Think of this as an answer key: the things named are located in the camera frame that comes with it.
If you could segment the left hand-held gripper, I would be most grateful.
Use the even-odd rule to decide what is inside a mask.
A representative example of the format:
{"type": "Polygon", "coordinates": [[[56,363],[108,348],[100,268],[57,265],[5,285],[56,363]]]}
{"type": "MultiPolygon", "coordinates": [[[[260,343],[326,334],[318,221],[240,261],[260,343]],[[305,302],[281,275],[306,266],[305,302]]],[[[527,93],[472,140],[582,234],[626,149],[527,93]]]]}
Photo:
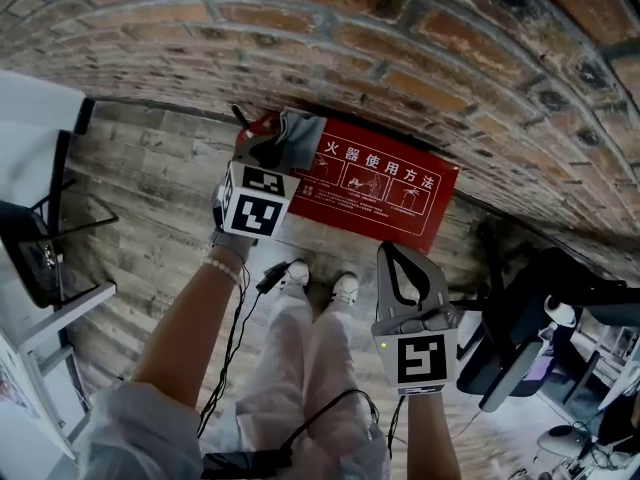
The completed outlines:
{"type": "Polygon", "coordinates": [[[280,228],[299,185],[286,174],[300,167],[301,154],[294,144],[275,143],[274,135],[245,135],[236,144],[216,195],[216,222],[226,233],[261,239],[280,228]]]}

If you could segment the gray wiping cloth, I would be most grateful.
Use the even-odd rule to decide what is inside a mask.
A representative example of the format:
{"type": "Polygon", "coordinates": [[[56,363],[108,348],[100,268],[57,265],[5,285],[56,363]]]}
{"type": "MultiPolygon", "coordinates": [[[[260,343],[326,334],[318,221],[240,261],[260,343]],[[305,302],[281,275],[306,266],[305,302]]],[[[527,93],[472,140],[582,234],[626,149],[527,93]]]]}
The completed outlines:
{"type": "Polygon", "coordinates": [[[327,124],[325,117],[297,111],[280,113],[281,131],[276,144],[294,144],[301,154],[301,170],[310,170],[327,124]]]}

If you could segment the red fire extinguisher box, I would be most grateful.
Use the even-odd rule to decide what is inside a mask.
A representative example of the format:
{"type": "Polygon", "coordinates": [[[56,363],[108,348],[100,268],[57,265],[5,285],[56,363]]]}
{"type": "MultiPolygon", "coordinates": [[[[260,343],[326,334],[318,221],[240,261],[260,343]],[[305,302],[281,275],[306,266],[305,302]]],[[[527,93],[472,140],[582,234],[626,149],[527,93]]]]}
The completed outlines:
{"type": "Polygon", "coordinates": [[[426,255],[453,195],[459,167],[368,128],[327,120],[289,212],[426,255]]]}

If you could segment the person's left forearm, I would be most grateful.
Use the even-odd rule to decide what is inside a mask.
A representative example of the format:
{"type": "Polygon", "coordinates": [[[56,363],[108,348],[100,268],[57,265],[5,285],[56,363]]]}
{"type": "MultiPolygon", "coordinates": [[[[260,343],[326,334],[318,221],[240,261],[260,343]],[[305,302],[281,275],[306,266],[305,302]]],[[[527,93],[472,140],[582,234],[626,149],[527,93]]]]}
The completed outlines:
{"type": "Polygon", "coordinates": [[[225,250],[210,251],[157,324],[132,380],[151,384],[194,408],[242,265],[225,250]]]}

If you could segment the person's left hand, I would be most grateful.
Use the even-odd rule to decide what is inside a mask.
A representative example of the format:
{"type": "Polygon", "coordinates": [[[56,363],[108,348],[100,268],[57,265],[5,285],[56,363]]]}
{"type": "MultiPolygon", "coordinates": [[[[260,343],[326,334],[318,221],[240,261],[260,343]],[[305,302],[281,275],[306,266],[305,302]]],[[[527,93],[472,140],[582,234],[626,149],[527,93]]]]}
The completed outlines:
{"type": "Polygon", "coordinates": [[[230,234],[216,227],[210,237],[211,248],[216,252],[225,250],[234,255],[244,266],[248,260],[251,248],[257,240],[252,237],[230,234]]]}

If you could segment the person's white sneaker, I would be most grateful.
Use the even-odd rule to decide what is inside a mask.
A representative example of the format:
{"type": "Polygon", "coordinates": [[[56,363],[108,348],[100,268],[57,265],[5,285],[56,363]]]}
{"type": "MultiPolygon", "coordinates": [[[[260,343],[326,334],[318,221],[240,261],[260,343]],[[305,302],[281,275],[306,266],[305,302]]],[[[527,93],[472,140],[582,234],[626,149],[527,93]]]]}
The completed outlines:
{"type": "Polygon", "coordinates": [[[278,287],[280,290],[289,287],[299,287],[306,291],[309,282],[310,270],[308,265],[303,260],[297,259],[287,265],[278,287]]]}
{"type": "Polygon", "coordinates": [[[331,290],[331,302],[352,307],[359,292],[358,277],[352,272],[343,273],[334,283],[331,290]]]}

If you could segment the black office chair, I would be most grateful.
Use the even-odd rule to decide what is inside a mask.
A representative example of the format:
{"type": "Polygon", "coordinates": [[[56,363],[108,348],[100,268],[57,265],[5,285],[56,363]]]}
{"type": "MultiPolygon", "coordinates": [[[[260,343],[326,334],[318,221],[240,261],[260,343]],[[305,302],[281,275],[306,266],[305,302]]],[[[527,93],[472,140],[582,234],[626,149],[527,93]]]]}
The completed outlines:
{"type": "Polygon", "coordinates": [[[511,251],[511,257],[524,254],[529,261],[506,283],[503,268],[508,256],[500,251],[491,226],[481,223],[477,236],[485,251],[489,281],[479,288],[476,299],[454,304],[481,314],[472,338],[458,349],[458,358],[466,364],[456,387],[480,396],[482,411],[496,411],[509,397],[535,394],[555,368],[568,374],[576,387],[584,385],[600,358],[597,352],[583,358],[571,342],[584,313],[607,326],[640,329],[640,288],[606,280],[558,247],[535,250],[527,243],[511,251]],[[575,309],[574,328],[558,326],[548,317],[543,306],[549,295],[575,309]],[[553,358],[545,378],[524,381],[541,356],[553,358]]]}

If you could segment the person's left white sneaker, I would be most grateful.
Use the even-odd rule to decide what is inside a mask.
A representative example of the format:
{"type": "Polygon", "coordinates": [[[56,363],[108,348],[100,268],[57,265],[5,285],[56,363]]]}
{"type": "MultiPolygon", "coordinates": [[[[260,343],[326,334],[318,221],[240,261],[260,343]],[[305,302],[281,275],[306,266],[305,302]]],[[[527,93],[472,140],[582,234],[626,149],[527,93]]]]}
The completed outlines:
{"type": "Polygon", "coordinates": [[[309,282],[310,270],[308,265],[303,260],[297,259],[287,265],[278,287],[280,290],[289,287],[299,287],[306,291],[309,282]]]}

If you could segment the person's white trousers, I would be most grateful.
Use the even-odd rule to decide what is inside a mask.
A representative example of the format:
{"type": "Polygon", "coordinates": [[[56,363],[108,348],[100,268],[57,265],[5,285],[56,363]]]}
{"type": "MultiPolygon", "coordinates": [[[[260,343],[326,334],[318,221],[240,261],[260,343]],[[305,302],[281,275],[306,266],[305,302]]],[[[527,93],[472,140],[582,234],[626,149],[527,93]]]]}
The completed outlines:
{"type": "Polygon", "coordinates": [[[319,317],[314,317],[303,289],[281,290],[256,370],[238,395],[241,397],[250,384],[296,384],[303,400],[301,425],[316,412],[322,413],[300,437],[318,441],[334,458],[353,452],[363,443],[369,427],[377,426],[365,414],[363,396],[354,391],[350,309],[330,302],[319,317]]]}

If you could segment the purple paper sheet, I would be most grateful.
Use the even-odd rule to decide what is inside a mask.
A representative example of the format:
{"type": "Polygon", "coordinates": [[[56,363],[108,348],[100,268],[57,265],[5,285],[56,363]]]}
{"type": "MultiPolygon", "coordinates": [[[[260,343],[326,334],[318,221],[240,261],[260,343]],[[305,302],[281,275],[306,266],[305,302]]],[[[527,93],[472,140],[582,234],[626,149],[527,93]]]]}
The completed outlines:
{"type": "Polygon", "coordinates": [[[543,380],[547,374],[547,371],[553,361],[550,356],[541,356],[537,358],[532,364],[531,368],[523,378],[524,381],[539,382],[543,380]]]}

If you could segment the white mug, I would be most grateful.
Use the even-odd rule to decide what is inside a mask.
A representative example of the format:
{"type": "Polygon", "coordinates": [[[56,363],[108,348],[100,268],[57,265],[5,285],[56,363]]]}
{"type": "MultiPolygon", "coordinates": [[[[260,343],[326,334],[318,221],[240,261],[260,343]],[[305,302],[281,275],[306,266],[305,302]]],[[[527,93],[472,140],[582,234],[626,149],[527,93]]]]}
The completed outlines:
{"type": "Polygon", "coordinates": [[[561,302],[555,296],[546,297],[543,309],[558,326],[574,328],[577,324],[575,309],[571,305],[561,302]]]}

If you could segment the black handbag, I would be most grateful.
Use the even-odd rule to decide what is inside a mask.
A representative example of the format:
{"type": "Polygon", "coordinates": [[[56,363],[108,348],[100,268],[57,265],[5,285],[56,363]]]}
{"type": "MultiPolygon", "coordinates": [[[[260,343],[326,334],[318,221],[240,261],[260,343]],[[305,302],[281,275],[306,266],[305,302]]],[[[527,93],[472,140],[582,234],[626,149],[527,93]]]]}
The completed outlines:
{"type": "Polygon", "coordinates": [[[41,215],[0,201],[0,241],[33,303],[39,308],[62,305],[60,265],[41,215]]]}

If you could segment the white shelf unit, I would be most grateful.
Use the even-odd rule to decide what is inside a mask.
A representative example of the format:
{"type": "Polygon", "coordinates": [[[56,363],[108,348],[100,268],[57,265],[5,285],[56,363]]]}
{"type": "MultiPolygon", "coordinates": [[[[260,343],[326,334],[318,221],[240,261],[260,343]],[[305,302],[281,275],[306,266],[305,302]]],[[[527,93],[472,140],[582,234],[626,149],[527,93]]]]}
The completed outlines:
{"type": "Polygon", "coordinates": [[[24,368],[41,418],[0,402],[0,479],[45,480],[57,465],[73,469],[91,404],[76,372],[74,346],[61,335],[116,294],[104,283],[60,309],[36,308],[19,282],[0,286],[0,352],[24,368]]]}

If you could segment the person's light gray shirt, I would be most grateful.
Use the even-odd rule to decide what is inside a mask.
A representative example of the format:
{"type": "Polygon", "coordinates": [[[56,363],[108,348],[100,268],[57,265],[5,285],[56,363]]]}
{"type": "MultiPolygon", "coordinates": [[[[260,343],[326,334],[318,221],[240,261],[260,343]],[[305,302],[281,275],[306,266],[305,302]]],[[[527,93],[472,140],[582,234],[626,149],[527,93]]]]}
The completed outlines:
{"type": "MultiPolygon", "coordinates": [[[[277,449],[302,423],[299,386],[247,385],[216,422],[215,452],[277,449]]],[[[125,382],[99,392],[80,458],[81,480],[200,480],[198,415],[149,384],[125,382]]],[[[382,434],[375,425],[353,452],[334,458],[308,436],[293,447],[293,464],[273,480],[390,480],[382,434]]]]}

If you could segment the printed picture sheet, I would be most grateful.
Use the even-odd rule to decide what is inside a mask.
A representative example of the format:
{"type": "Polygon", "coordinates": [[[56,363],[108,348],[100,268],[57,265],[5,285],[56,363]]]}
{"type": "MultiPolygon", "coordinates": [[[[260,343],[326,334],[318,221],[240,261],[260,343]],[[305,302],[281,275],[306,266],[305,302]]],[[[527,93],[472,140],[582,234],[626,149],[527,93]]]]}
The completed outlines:
{"type": "Polygon", "coordinates": [[[41,418],[28,375],[19,361],[7,351],[0,352],[0,402],[15,405],[33,420],[41,418]]]}

